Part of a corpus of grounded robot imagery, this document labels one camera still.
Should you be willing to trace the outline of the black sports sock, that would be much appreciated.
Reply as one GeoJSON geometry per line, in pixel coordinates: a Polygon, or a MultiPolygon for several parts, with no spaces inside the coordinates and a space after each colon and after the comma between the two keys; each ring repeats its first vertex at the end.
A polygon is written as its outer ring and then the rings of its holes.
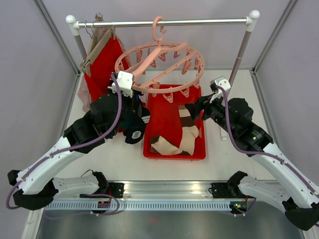
{"type": "Polygon", "coordinates": [[[141,118],[136,118],[132,121],[129,128],[124,132],[125,143],[136,144],[144,137],[146,124],[141,118]]]}
{"type": "Polygon", "coordinates": [[[145,107],[145,104],[141,100],[138,100],[137,106],[138,117],[141,118],[145,124],[148,124],[151,118],[150,111],[145,107]]]}

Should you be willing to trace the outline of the brown beige striped sock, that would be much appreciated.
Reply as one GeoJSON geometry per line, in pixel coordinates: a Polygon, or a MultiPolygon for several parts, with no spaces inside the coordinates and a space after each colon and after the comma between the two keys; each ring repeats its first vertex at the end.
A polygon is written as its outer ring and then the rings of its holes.
{"type": "Polygon", "coordinates": [[[199,130],[192,119],[190,112],[185,106],[179,106],[178,112],[182,126],[182,138],[179,148],[189,155],[194,154],[195,140],[199,136],[199,130]]]}

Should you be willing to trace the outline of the pink round clip hanger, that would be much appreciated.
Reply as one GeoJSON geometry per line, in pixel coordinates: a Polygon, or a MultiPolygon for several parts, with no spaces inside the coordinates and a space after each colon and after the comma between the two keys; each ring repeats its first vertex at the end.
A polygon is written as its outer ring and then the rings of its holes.
{"type": "Polygon", "coordinates": [[[132,83],[134,91],[162,95],[172,103],[175,92],[187,98],[191,87],[199,88],[205,63],[187,42],[163,40],[166,30],[159,25],[162,19],[157,16],[152,23],[153,41],[124,52],[115,63],[115,71],[121,83],[132,83]]]}

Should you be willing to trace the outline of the teal christmas sock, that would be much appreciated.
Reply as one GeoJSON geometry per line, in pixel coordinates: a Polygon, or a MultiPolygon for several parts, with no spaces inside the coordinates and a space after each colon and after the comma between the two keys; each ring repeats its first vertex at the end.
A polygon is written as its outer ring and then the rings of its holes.
{"type": "Polygon", "coordinates": [[[125,122],[123,123],[123,130],[134,129],[137,126],[136,120],[136,114],[128,114],[125,119],[125,122]]]}

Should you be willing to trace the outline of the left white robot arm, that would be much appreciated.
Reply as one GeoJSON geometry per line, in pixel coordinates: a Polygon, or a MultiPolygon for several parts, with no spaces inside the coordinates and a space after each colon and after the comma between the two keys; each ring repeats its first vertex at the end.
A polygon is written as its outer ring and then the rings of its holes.
{"type": "Polygon", "coordinates": [[[68,127],[58,142],[39,160],[25,170],[11,170],[7,176],[10,191],[8,209],[38,210],[58,198],[102,198],[108,194],[109,183],[102,172],[94,171],[78,178],[57,178],[56,175],[73,161],[123,132],[125,142],[139,142],[150,119],[138,95],[102,95],[90,104],[89,111],[68,127]]]}

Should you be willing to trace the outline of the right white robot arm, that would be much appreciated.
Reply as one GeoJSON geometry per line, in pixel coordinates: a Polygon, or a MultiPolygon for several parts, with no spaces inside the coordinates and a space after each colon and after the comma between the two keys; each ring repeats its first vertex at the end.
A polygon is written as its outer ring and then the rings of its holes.
{"type": "Polygon", "coordinates": [[[283,212],[297,228],[308,231],[319,225],[319,187],[310,182],[280,151],[271,136],[253,123],[254,111],[243,98],[232,98],[227,105],[210,96],[185,104],[195,120],[211,119],[229,135],[235,149],[262,165],[278,182],[263,183],[238,171],[228,180],[230,195],[259,199],[283,212]]]}

